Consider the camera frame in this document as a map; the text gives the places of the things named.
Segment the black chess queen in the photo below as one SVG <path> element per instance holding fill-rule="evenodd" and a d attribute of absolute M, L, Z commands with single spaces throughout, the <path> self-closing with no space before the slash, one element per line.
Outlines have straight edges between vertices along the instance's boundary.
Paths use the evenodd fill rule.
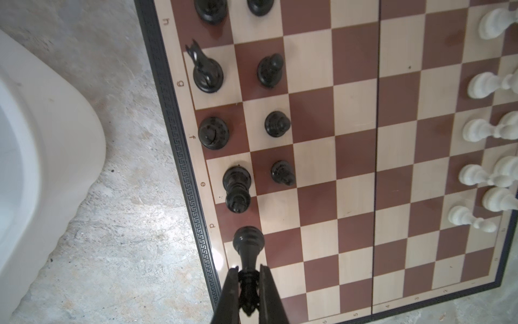
<path fill-rule="evenodd" d="M 248 317 L 255 310 L 259 310 L 260 272 L 256 270 L 256 262 L 264 244 L 263 233 L 254 226 L 244 226 L 238 229 L 233 238 L 233 247 L 240 256 L 242 266 L 238 275 L 241 287 L 239 303 L 240 308 Z"/>

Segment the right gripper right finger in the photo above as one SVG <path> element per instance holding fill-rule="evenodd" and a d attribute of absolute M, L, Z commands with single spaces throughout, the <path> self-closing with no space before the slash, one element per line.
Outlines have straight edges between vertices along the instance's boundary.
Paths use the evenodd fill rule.
<path fill-rule="evenodd" d="M 260 266 L 258 293 L 259 324 L 289 324 L 271 270 L 265 265 Z"/>

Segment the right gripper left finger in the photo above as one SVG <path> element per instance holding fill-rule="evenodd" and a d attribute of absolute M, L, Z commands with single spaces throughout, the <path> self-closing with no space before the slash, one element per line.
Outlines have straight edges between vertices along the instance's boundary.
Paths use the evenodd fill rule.
<path fill-rule="evenodd" d="M 226 276 L 220 300 L 214 311 L 211 324 L 240 323 L 240 281 L 239 267 L 231 268 Z"/>

